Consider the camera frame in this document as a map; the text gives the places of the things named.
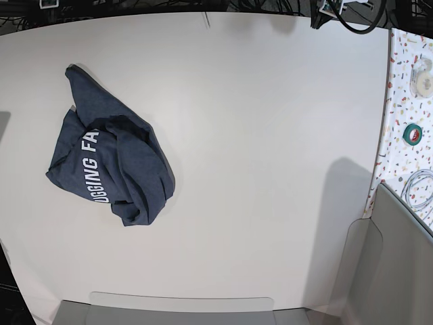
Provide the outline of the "dark blue t-shirt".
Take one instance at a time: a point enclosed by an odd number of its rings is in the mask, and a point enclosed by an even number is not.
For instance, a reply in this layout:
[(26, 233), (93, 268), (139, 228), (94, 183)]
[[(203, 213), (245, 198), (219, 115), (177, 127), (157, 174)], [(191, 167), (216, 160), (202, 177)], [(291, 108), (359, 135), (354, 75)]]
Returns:
[(175, 191), (152, 126), (76, 64), (65, 75), (74, 107), (64, 117), (47, 178), (109, 204), (125, 226), (152, 224)]

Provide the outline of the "grey chair bottom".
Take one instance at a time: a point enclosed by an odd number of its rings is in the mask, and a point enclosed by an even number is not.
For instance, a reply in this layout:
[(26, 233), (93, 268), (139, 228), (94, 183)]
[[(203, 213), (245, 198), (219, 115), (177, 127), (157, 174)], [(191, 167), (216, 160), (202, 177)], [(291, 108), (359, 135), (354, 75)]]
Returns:
[(63, 300), (54, 324), (308, 324), (305, 309), (274, 310), (268, 297), (191, 299), (91, 292)]

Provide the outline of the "grey chair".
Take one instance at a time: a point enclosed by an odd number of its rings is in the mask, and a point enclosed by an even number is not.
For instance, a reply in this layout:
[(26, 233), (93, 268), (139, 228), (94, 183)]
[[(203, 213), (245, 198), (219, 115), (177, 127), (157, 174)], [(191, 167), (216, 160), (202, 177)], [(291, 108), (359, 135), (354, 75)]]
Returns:
[(431, 324), (432, 230), (386, 184), (351, 228), (335, 285), (341, 324)]
[(54, 324), (308, 324), (305, 309), (274, 310), (268, 297), (191, 299), (91, 292), (63, 300)]

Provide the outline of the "terrazzo patterned side table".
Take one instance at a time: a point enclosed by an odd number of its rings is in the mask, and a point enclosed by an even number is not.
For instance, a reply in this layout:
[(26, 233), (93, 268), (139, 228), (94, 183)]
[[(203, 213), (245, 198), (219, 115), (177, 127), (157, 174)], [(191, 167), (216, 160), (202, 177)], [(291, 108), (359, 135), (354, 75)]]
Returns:
[[(393, 28), (382, 129), (364, 216), (370, 217), (375, 193), (386, 183), (427, 227), (432, 227), (432, 97), (410, 90), (411, 71), (419, 58), (432, 60), (432, 40)], [(415, 123), (423, 136), (416, 146), (403, 140), (407, 125)]]

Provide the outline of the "green tape roll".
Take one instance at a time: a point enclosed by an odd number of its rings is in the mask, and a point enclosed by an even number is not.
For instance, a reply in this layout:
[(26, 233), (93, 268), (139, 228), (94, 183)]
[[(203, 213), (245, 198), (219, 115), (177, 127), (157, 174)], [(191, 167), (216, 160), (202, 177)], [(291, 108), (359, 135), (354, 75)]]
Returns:
[(422, 128), (415, 123), (407, 125), (403, 132), (403, 140), (410, 146), (418, 145), (422, 139), (422, 136)]

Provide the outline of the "grey chair right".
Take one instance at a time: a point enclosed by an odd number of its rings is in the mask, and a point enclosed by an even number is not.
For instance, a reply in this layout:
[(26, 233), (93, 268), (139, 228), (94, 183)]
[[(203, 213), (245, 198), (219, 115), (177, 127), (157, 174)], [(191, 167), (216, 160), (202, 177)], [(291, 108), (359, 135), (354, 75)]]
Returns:
[(432, 230), (386, 184), (351, 228), (335, 285), (341, 324), (431, 324)]

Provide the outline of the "clear tape dispenser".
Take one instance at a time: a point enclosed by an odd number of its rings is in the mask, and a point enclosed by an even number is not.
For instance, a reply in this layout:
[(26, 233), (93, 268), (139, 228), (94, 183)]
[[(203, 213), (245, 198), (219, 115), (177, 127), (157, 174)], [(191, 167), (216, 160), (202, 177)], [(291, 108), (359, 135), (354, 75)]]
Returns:
[(413, 65), (410, 78), (410, 90), (416, 98), (432, 97), (432, 60), (419, 58)]

